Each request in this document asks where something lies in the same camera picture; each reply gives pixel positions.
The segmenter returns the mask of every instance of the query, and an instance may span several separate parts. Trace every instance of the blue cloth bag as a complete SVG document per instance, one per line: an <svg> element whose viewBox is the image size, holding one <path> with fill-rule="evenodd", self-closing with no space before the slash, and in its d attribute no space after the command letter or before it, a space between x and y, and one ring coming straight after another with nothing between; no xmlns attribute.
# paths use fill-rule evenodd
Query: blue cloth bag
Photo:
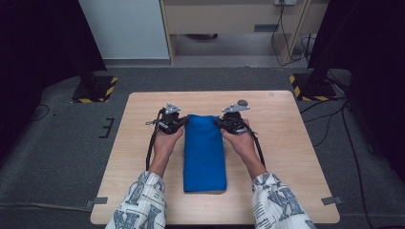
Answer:
<svg viewBox="0 0 405 229"><path fill-rule="evenodd" d="M185 193L223 192L226 171L218 116L190 114L185 125L183 189Z"/></svg>

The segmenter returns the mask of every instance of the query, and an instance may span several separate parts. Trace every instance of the patterned sleeve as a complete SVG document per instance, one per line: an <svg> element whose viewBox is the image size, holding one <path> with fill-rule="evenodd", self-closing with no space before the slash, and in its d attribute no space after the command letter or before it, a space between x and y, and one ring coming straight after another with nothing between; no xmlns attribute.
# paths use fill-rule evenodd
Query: patterned sleeve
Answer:
<svg viewBox="0 0 405 229"><path fill-rule="evenodd" d="M164 228L166 200L164 183L156 174L145 171L133 183L106 228Z"/></svg>
<svg viewBox="0 0 405 229"><path fill-rule="evenodd" d="M277 176L259 175L252 186L256 228L315 228L295 195Z"/></svg>

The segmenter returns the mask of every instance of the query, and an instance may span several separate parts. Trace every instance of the black cable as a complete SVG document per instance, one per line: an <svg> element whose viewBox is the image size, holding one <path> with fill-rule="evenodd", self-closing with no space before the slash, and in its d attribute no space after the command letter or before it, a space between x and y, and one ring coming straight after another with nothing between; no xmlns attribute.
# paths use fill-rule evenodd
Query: black cable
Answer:
<svg viewBox="0 0 405 229"><path fill-rule="evenodd" d="M280 60L279 60L279 58L278 58L278 56L277 56L276 48L274 47L274 33L275 33L276 30L274 30L273 33L271 34L270 43L271 43L271 47L272 47L273 50L274 50L274 54L276 55L276 60L277 60L278 64L279 64L280 66L287 66L287 65L289 65L289 64L291 64L291 63L294 63L294 62L296 62L296 61L301 60L301 58L299 58L299 59L294 59L294 58L292 58L292 56L289 54L288 40L287 40L287 36L286 36L286 33L285 33L285 31L284 31L284 27L283 27L283 12L284 12L284 1L281 1L280 17L279 17L279 19L278 19L278 21L277 21L277 27L276 27L276 28L278 29L278 28L280 27L280 25L281 25L282 32L283 32L284 37L285 37L285 39L286 39L286 45L287 45L287 49L288 49L288 56L292 59L292 61L289 61L287 64L282 64L282 63L280 62Z"/></svg>
<svg viewBox="0 0 405 229"><path fill-rule="evenodd" d="M349 132L348 124L346 123L345 111L344 110L342 110L342 119L343 119L343 124L345 126L346 134L348 135L348 138L349 138L349 143L351 144L351 147L352 147L352 153L353 153L355 166L356 166L357 174L358 174L358 181L359 181L359 184L360 184L360 195L361 195L361 202L363 204L364 214L366 216L366 219L367 219L367 222L369 223L370 228L373 229L373 225L372 225L372 223L370 221L369 212L368 212L367 206L366 206L366 199L364 197L363 179L361 177L361 171L360 171L360 166L359 166L359 163L358 163L357 153L354 150L352 137L351 137L351 134Z"/></svg>
<svg viewBox="0 0 405 229"><path fill-rule="evenodd" d="M282 0L282 1L281 1L281 7L280 7L280 26L281 26L281 31L283 32L284 39L286 40L286 45L287 45L287 51L288 51L288 56L289 56L289 58L291 58L291 60L297 61L297 60L300 60L301 58L299 58L299 59L294 59L294 58L292 58L292 56L289 54L288 39L287 39L286 32L284 31L284 25L283 25L283 13L284 13L284 1Z"/></svg>
<svg viewBox="0 0 405 229"><path fill-rule="evenodd" d="M307 48L307 46L305 46L304 43L303 43L303 40L308 39L308 38L309 38L308 36L301 38L301 46L304 48L303 50L294 49L292 52L301 53L301 54L302 54L302 52L307 51L307 54L308 54L308 55L311 55L312 52L309 51L309 47Z"/></svg>
<svg viewBox="0 0 405 229"><path fill-rule="evenodd" d="M323 138L320 142L314 144L313 147L320 146L322 143L324 143L325 139L327 139L328 132L329 132L330 120L331 120L331 118L332 118L333 116L334 116L334 114L333 114L333 115L330 115L330 118L328 119L327 130L326 130L326 132L325 132L325 134L324 134L324 138Z"/></svg>
<svg viewBox="0 0 405 229"><path fill-rule="evenodd" d="M321 140L320 142L318 142L318 143L316 143L316 144L312 145L313 147L317 147L317 146L321 145L322 143L324 143L325 139L326 139L326 138L327 138L327 136L328 136L328 132L329 132L329 126L330 126L330 120L331 120L331 118L332 118L333 116L335 116L336 114L338 114L339 112L341 112L341 111L342 111L342 110L343 110L343 109L346 107L346 104L348 104L348 101L346 101L346 102L343 104L343 106L342 106L341 108L339 108L339 110L337 110L337 111L336 111L336 112L334 112L334 113L331 113L331 114L325 114L325 115L318 116L318 117L315 117L315 118L313 118L313 119L310 119L310 120L304 121L304 122L311 122L311 121L317 120L317 119L322 118L322 117L326 117L326 116L328 116L328 117L329 117L329 119L328 119L328 124L327 124L327 130L325 131L324 137L322 138L322 140Z"/></svg>
<svg viewBox="0 0 405 229"><path fill-rule="evenodd" d="M345 98L346 98L346 97L336 97L336 98L332 98L332 99L329 99L329 100L319 101L319 102L317 102L317 103L315 103L315 104L310 105L309 107L307 107L307 108L304 109L303 111L301 111L300 114L302 114L302 113L306 112L307 110L309 110L309 109L311 109L311 108L313 108L313 107L315 107L315 106L317 106L317 105L319 105L319 104L322 104L322 103L324 103L324 102L335 101L335 100L338 100L338 99L345 99Z"/></svg>
<svg viewBox="0 0 405 229"><path fill-rule="evenodd" d="M308 39L307 45L304 45L304 40L305 39ZM309 51L309 42L310 42L310 40L315 40L315 37L310 37L310 35L309 35L309 36L301 38L301 46L304 48L304 51L307 51L307 53L312 53L312 52Z"/></svg>
<svg viewBox="0 0 405 229"><path fill-rule="evenodd" d="M259 154L260 161L266 168L265 158L263 157L262 147L260 147L259 138L256 136L256 133L246 123L243 122L243 125L247 129L249 134L253 137L254 143L256 145L257 153Z"/></svg>
<svg viewBox="0 0 405 229"><path fill-rule="evenodd" d="M306 39L306 38L308 39L307 46L305 46L304 43L303 43L303 40ZM310 34L309 34L309 37L304 37L304 38L301 39L301 45L305 48L304 58L306 58L308 63L309 63L308 57L312 54L312 52L309 52L309 42L310 42L311 39L315 39L315 38L310 37Z"/></svg>
<svg viewBox="0 0 405 229"><path fill-rule="evenodd" d="M38 107L45 107L45 108L47 108L47 112L46 112L44 115L42 115L41 117L38 117L37 119L30 120L30 122L39 121L39 120L41 120L42 118L46 117L46 116L50 113L50 110L51 110L51 109L50 109L50 107L48 107L47 105L40 104L40 105L38 105Z"/></svg>

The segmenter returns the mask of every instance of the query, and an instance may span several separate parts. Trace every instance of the power outlet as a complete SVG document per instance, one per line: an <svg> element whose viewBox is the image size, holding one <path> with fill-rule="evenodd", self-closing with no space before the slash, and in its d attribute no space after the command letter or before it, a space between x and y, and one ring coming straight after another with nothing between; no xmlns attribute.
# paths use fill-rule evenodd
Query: power outlet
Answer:
<svg viewBox="0 0 405 229"><path fill-rule="evenodd" d="M297 5L297 0L274 0L274 5L280 6L282 4L284 6L295 6Z"/></svg>

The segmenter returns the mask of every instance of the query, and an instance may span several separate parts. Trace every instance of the white cabinet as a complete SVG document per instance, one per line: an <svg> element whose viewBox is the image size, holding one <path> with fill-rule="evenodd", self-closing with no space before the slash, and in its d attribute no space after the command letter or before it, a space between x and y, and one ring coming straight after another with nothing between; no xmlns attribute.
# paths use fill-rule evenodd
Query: white cabinet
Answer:
<svg viewBox="0 0 405 229"><path fill-rule="evenodd" d="M79 2L103 59L169 59L158 0Z"/></svg>

